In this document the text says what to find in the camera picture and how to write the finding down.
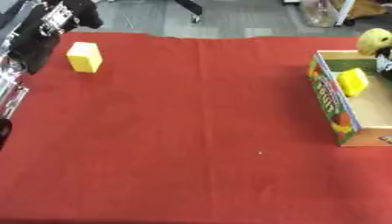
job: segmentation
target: fruit box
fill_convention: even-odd
[[[356,67],[369,85],[347,98],[336,77]],[[356,51],[318,51],[311,60],[307,75],[341,146],[392,146],[392,82],[375,70],[375,58]]]

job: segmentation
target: red tablecloth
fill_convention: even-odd
[[[337,147],[305,76],[354,42],[66,35],[0,153],[0,221],[391,223],[392,148]]]

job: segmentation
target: yellow block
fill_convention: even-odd
[[[356,96],[368,87],[368,77],[360,68],[345,71],[338,76],[338,83],[347,96]]]
[[[73,69],[79,73],[96,73],[102,56],[95,43],[76,42],[66,54]]]

